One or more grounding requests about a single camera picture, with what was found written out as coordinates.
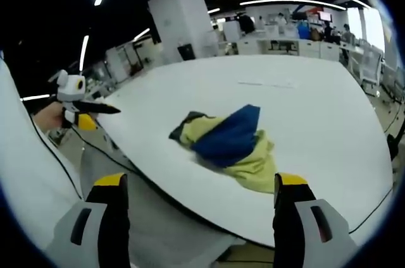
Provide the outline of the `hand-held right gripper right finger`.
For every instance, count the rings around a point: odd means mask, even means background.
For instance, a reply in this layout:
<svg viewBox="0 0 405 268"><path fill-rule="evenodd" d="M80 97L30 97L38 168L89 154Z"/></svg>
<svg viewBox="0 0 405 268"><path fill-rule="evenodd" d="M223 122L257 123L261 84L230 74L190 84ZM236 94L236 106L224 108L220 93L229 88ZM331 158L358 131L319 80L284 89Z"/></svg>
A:
<svg viewBox="0 0 405 268"><path fill-rule="evenodd" d="M274 209L274 267L343 267L358 249L344 217L298 175L275 175Z"/></svg>

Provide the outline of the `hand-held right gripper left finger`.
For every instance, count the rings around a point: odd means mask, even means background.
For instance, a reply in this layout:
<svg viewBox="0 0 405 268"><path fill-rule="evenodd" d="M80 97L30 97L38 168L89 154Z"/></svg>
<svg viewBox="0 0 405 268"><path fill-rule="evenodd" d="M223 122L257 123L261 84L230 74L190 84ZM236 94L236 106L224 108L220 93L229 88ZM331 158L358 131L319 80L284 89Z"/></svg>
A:
<svg viewBox="0 0 405 268"><path fill-rule="evenodd" d="M130 267L125 173L98 179L57 223L46 255L56 267Z"/></svg>

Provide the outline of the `person's left hand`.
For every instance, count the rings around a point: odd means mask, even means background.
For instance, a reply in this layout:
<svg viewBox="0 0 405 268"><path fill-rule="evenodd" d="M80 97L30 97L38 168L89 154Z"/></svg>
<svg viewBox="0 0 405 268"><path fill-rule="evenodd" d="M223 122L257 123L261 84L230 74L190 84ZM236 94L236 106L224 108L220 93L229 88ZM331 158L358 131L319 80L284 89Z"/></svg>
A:
<svg viewBox="0 0 405 268"><path fill-rule="evenodd" d="M52 102L36 113L32 119L44 133L61 128L63 124L63 105L59 102Z"/></svg>

